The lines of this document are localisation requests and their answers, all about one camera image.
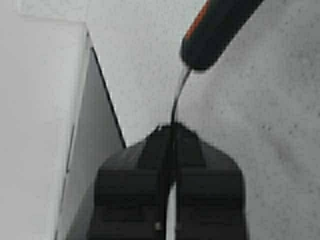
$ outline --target orange and black handle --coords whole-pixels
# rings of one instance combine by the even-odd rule
[[[210,68],[262,1],[207,0],[182,39],[182,61],[196,71]]]

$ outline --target speckled white surface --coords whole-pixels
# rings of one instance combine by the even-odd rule
[[[53,240],[85,29],[0,1],[0,239]]]
[[[87,0],[16,0],[22,15],[84,22]]]
[[[167,122],[180,42],[203,0],[93,0],[87,25],[129,145]],[[266,0],[179,117],[236,159],[253,240],[320,236],[320,1]]]

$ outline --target screwdriver handle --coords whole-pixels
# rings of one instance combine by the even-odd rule
[[[262,2],[207,0],[182,39],[182,61],[196,71],[210,68]]]

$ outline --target white wall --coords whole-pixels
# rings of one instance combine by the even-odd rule
[[[0,1],[0,239],[51,240],[85,31]]]

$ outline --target white surface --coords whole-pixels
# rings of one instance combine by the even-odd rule
[[[70,168],[65,176],[66,188],[59,220],[58,240],[66,239],[81,205],[90,206],[90,209],[85,210],[88,215],[80,216],[82,222],[78,220],[77,223],[82,229],[76,227],[77,233],[73,232],[68,239],[86,240],[93,211],[93,191],[90,192],[91,196],[87,196],[88,188],[94,185],[101,164],[123,148],[96,60],[91,51],[87,57],[89,63],[81,109],[75,127]]]
[[[0,2],[0,239],[52,240],[84,28]]]
[[[87,26],[126,142],[167,122],[181,39],[203,0],[94,0]],[[266,0],[179,117],[239,163],[251,239],[320,236],[320,1]]]
[[[22,15],[85,22],[87,0],[16,0]]]

